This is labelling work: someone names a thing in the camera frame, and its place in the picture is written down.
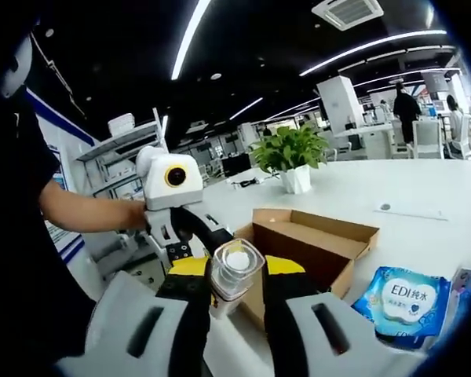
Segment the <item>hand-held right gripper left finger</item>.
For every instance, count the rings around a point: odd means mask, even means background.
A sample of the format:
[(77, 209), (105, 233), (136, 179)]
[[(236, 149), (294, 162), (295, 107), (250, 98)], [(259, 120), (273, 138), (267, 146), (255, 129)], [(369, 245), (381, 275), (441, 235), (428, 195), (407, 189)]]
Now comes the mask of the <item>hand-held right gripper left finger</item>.
[(210, 260), (173, 263), (157, 291), (126, 272), (97, 303), (85, 351), (57, 362), (62, 376), (201, 376), (210, 330)]

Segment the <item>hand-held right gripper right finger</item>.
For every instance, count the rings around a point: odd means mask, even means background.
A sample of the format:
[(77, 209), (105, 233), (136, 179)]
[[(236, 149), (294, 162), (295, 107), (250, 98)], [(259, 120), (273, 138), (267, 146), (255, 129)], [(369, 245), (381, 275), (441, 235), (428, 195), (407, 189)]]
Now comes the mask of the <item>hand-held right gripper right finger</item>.
[(262, 292), (277, 376), (411, 376), (424, 360), (380, 342), (370, 321), (290, 259), (266, 256)]

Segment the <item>person's left hand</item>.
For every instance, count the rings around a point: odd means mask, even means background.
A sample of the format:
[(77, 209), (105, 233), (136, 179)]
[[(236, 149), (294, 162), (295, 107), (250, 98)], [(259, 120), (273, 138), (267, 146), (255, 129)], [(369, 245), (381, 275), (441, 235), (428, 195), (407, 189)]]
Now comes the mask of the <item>person's left hand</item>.
[(118, 200), (117, 230), (145, 230), (148, 226), (146, 202), (140, 200)]

